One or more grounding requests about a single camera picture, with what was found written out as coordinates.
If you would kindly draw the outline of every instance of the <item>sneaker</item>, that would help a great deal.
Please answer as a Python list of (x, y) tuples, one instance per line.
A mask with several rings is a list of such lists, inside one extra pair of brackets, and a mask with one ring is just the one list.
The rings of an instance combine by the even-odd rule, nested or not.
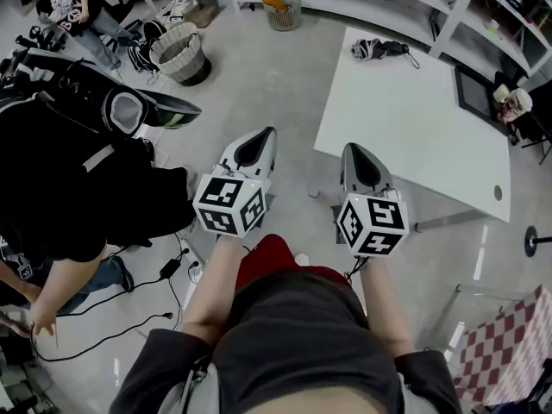
[(129, 270), (127, 270), (127, 268), (125, 267), (121, 257), (113, 256), (111, 260), (115, 262), (119, 267), (119, 269), (121, 270), (121, 273), (122, 273), (121, 287), (123, 288), (123, 290), (126, 291), (127, 293), (133, 292), (135, 289), (135, 279), (132, 277), (132, 274), (130, 274)]
[(299, 253), (295, 256), (295, 263), (301, 267), (308, 267), (311, 263), (309, 262), (309, 256), (305, 253)]
[(198, 180), (198, 174), (187, 164), (184, 164), (181, 167), (186, 170), (186, 195), (188, 196), (187, 199), (190, 200), (193, 199), (196, 194), (196, 181)]
[(191, 236), (198, 231), (199, 228), (199, 220), (198, 217), (194, 217), (193, 221), (191, 222), (188, 227), (184, 227), (183, 229), (176, 232), (178, 237), (180, 239), (190, 239)]

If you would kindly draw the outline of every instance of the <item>checkered cloth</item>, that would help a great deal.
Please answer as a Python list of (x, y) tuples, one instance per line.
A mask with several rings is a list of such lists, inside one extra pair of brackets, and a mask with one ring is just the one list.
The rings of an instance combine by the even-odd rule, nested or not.
[(481, 405), (527, 398), (541, 377), (552, 342), (552, 297), (540, 285), (490, 323), (461, 339), (458, 397)]

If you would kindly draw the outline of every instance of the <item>wicker basket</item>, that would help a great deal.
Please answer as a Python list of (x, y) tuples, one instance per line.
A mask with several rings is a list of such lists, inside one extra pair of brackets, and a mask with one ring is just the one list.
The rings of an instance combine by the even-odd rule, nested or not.
[(160, 71), (184, 86), (198, 85), (210, 74), (211, 64), (193, 23), (169, 29), (152, 45), (150, 58)]
[(268, 24), (277, 31), (291, 31), (301, 24), (301, 0), (281, 0), (287, 4), (286, 10), (276, 9), (263, 3)]

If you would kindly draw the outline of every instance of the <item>white shelving unit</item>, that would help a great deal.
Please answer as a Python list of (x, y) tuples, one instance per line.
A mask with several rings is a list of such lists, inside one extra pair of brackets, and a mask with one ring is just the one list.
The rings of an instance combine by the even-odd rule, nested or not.
[[(241, 4), (261, 1), (233, 0), (233, 4), (239, 14)], [(528, 22), (506, 0), (493, 1), (513, 15), (519, 22), (520, 31), (536, 38), (537, 42), (531, 38), (532, 47), (524, 47), (520, 36), (514, 38), (505, 28), (490, 31), (487, 27), (491, 17), (475, 0), (456, 0), (451, 4), (447, 0), (303, 0), (303, 6), (394, 30), (429, 46), (430, 55), (438, 57), (446, 53), (489, 79), (500, 69), (501, 53), (508, 55), (529, 76), (533, 75), (552, 57), (552, 46), (538, 26)], [(545, 3), (541, 6), (548, 5), (552, 9), (552, 0), (543, 1)], [(434, 16), (437, 11), (442, 20), (441, 33), (434, 38), (430, 14)]]
[[(262, 0), (238, 2), (260, 3)], [(434, 42), (429, 22), (430, 10), (417, 0), (303, 0), (303, 7), (365, 20), (400, 32), (426, 45)]]
[(486, 17), (471, 6), (463, 14), (461, 21), (479, 35), (488, 39), (498, 49), (508, 54), (527, 73), (530, 72), (529, 63), (511, 34), (505, 32), (502, 28), (499, 28), (496, 33), (489, 31), (485, 26)]

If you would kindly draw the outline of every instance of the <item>white cube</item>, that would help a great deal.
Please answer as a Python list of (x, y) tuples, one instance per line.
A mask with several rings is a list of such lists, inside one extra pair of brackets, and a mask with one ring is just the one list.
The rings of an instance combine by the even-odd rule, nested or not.
[(388, 256), (409, 234), (406, 203), (349, 193), (337, 218), (355, 256)]
[(205, 231), (243, 237), (267, 211), (270, 181), (204, 175), (193, 207)]

